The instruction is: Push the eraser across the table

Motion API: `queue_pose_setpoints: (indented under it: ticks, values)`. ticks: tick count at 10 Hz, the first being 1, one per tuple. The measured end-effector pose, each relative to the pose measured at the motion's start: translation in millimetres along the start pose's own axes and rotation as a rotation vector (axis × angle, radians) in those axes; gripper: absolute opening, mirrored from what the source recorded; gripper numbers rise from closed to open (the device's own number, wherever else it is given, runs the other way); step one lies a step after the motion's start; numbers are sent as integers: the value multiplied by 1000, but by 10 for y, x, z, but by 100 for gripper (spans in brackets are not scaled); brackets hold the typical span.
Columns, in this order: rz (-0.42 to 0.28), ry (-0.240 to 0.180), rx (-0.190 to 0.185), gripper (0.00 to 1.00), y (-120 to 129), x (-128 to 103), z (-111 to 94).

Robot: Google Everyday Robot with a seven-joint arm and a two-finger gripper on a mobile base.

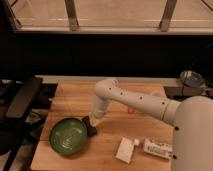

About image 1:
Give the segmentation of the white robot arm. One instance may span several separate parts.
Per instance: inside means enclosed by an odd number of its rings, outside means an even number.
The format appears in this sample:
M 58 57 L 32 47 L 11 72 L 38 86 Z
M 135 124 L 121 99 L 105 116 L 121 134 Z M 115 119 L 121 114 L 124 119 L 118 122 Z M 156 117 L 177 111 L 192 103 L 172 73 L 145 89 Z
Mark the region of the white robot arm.
M 89 123 L 95 127 L 111 101 L 135 108 L 173 127 L 171 171 L 213 171 L 213 99 L 193 96 L 183 101 L 143 94 L 107 78 L 94 86 Z

